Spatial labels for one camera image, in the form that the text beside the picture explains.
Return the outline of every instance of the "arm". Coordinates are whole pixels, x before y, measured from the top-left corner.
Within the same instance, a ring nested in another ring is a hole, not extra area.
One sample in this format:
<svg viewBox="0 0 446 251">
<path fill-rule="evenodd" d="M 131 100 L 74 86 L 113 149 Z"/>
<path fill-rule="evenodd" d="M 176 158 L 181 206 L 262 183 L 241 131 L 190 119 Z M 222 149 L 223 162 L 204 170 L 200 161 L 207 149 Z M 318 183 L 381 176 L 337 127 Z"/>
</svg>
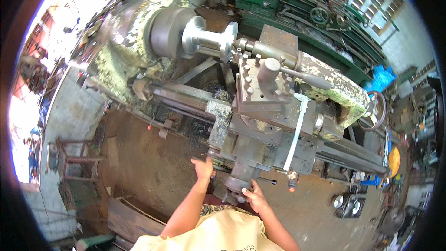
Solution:
<svg viewBox="0 0 446 251">
<path fill-rule="evenodd" d="M 243 194 L 248 198 L 248 202 L 255 212 L 257 212 L 265 225 L 268 239 L 276 243 L 286 251 L 300 251 L 299 244 L 293 236 L 285 229 L 285 227 L 277 219 L 274 211 L 266 202 L 262 190 L 256 181 L 253 182 L 253 192 L 242 189 Z"/>
<path fill-rule="evenodd" d="M 191 162 L 195 165 L 197 182 L 167 221 L 161 236 L 174 237 L 183 234 L 194 229 L 198 223 L 210 177 L 215 176 L 215 172 L 209 157 L 206 158 L 206 162 L 195 159 L 191 159 Z"/>
</svg>

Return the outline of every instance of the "blue tarp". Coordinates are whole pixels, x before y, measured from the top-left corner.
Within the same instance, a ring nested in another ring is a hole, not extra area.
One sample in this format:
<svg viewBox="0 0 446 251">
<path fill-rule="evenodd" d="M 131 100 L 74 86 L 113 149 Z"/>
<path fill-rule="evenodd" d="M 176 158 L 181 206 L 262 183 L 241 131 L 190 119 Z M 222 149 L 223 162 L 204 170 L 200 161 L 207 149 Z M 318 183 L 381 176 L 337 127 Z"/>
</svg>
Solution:
<svg viewBox="0 0 446 251">
<path fill-rule="evenodd" d="M 397 76 L 393 73 L 392 67 L 389 66 L 387 69 L 384 69 L 382 65 L 375 66 L 373 68 L 373 81 L 365 83 L 364 89 L 367 92 L 372 90 L 383 92 L 396 78 Z"/>
</svg>

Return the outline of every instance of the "beige shirt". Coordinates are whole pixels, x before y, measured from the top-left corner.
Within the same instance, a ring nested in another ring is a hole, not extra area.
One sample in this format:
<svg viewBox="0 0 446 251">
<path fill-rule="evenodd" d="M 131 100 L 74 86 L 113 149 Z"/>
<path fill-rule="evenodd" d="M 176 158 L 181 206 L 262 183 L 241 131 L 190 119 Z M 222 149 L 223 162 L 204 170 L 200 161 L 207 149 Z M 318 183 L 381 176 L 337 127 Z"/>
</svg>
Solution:
<svg viewBox="0 0 446 251">
<path fill-rule="evenodd" d="M 266 238 L 259 217 L 238 209 L 223 209 L 201 216 L 195 229 L 176 237 L 143 235 L 131 251 L 142 250 L 213 250 L 281 251 Z"/>
</svg>

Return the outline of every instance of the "handwheel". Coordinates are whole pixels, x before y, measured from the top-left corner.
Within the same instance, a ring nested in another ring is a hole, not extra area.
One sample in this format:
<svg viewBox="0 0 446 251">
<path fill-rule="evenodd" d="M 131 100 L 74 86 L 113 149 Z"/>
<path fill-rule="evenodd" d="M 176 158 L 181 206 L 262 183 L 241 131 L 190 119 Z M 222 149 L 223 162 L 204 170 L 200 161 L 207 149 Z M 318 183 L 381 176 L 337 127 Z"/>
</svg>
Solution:
<svg viewBox="0 0 446 251">
<path fill-rule="evenodd" d="M 384 122 L 384 118 L 386 117 L 386 99 L 384 98 L 384 95 L 381 92 L 378 92 L 376 90 L 369 91 L 367 94 L 373 95 L 371 97 L 371 101 L 373 102 L 374 107 L 373 107 L 373 111 L 370 115 L 370 119 L 373 122 L 373 126 L 367 127 L 361 123 L 360 119 L 358 120 L 358 125 L 361 127 L 362 130 L 364 130 L 366 132 L 373 131 L 373 130 L 377 129 L 379 126 L 381 126 L 381 124 Z M 376 105 L 375 105 L 376 98 L 378 98 L 378 103 L 380 103 L 380 105 L 382 106 L 382 114 L 380 116 L 380 120 L 376 120 L 376 117 L 377 117 L 377 114 L 376 114 L 377 109 L 376 109 Z"/>
<path fill-rule="evenodd" d="M 321 7 L 311 9 L 309 12 L 309 17 L 314 23 L 317 24 L 325 24 L 329 19 L 327 10 Z"/>
</svg>

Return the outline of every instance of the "green lathe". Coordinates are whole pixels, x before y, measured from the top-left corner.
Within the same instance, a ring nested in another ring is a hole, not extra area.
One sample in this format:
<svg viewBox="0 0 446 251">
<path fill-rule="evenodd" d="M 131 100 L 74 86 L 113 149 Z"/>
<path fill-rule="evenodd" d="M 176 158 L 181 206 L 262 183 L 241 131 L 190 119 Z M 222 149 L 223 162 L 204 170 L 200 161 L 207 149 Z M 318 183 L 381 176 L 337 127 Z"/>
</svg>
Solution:
<svg viewBox="0 0 446 251">
<path fill-rule="evenodd" d="M 299 37 L 298 49 L 339 69 L 357 84 L 386 61 L 380 45 L 364 30 L 370 20 L 343 0 L 235 0 L 240 29 L 256 39 L 263 25 Z"/>
</svg>

